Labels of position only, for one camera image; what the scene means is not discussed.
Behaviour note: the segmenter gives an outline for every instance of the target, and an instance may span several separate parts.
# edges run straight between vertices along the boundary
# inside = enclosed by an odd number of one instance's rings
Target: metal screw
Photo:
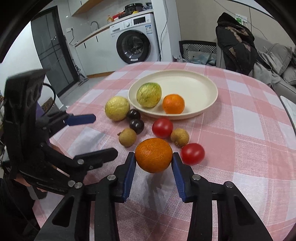
[[[200,175],[198,175],[198,174],[194,174],[194,175],[192,176],[192,178],[193,178],[193,180],[196,180],[196,181],[198,181],[198,180],[200,180],[200,179],[201,179],[201,176],[200,176]]]
[[[113,174],[111,174],[111,175],[109,175],[109,176],[107,177],[107,179],[108,179],[109,181],[112,181],[112,180],[114,180],[115,178],[116,178],[116,176],[113,175]]]
[[[225,182],[225,185],[228,187],[228,188],[233,188],[234,184],[232,182]]]
[[[77,160],[77,163],[78,163],[79,165],[82,165],[82,164],[84,164],[84,160],[83,160],[83,159],[78,159],[78,160]]]
[[[75,182],[73,180],[69,181],[68,182],[68,186],[69,187],[73,187],[75,185]]]
[[[77,189],[78,188],[81,188],[82,187],[82,183],[75,183],[74,187],[77,188]]]

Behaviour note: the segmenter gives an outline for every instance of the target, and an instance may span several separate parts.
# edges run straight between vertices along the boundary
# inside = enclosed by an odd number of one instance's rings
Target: sink faucet
[[[98,26],[98,29],[100,28],[100,27],[99,27],[99,24],[98,24],[98,22],[97,22],[97,21],[92,21],[92,22],[91,22],[91,25],[92,25],[93,23],[96,23],[96,24],[97,24],[97,26]]]

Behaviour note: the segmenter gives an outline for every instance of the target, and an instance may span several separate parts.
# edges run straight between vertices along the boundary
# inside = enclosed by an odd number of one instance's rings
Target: tablecloth
[[[97,182],[124,163],[128,152],[154,137],[153,119],[143,116],[145,130],[130,148],[117,134],[126,120],[112,122],[104,113],[107,100],[127,97],[138,79],[166,69],[184,69],[208,76],[218,87],[218,99],[203,114],[180,121],[190,142],[200,143],[205,159],[193,171],[210,182],[232,181],[259,215],[274,241],[282,241],[296,222],[296,137],[291,122],[275,93],[248,76],[215,67],[190,63],[143,62],[114,72],[88,91],[69,113],[96,115],[90,125],[66,127],[52,139],[68,156],[114,147],[118,157],[102,168],[89,171],[84,183]],[[174,152],[180,149],[171,145]],[[42,226],[62,196],[48,193],[36,201],[34,213]],[[186,240],[192,204],[178,196],[171,167],[150,174],[136,167],[130,197],[116,205],[120,240]],[[218,233],[217,206],[213,201],[213,240]],[[93,240],[93,217],[91,240]]]

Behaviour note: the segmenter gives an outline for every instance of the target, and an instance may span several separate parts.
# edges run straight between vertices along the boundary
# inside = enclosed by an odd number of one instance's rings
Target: wooden countertop
[[[142,11],[142,12],[138,12],[138,13],[135,13],[135,14],[132,14],[132,15],[128,15],[128,16],[126,16],[126,17],[124,17],[124,18],[121,18],[121,19],[118,19],[118,20],[116,20],[116,21],[114,21],[114,22],[112,22],[112,23],[109,23],[109,24],[105,25],[104,27],[101,27],[101,28],[99,28],[98,30],[92,32],[90,35],[86,36],[84,39],[82,39],[82,40],[76,42],[76,43],[74,44],[74,47],[79,46],[80,44],[84,43],[86,40],[88,40],[88,39],[90,39],[91,37],[97,35],[98,33],[102,32],[102,31],[105,31],[106,29],[109,29],[110,26],[112,26],[112,25],[114,25],[114,24],[116,24],[116,23],[119,23],[119,22],[121,22],[121,21],[127,20],[127,19],[129,19],[129,18],[133,18],[133,17],[136,17],[136,16],[144,15],[144,14],[147,14],[147,13],[153,13],[153,9],[149,9],[149,10],[145,10],[145,11]]]

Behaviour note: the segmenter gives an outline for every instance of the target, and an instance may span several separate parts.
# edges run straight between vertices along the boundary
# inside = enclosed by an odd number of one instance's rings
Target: plate
[[[162,89],[162,98],[154,108],[142,107],[136,98],[138,89],[147,82],[158,83]],[[163,98],[169,94],[178,94],[185,101],[181,114],[166,114],[162,109]],[[171,120],[182,120],[197,116],[214,104],[218,97],[215,83],[202,74],[186,70],[164,70],[147,75],[135,82],[128,91],[130,104],[141,113]]]

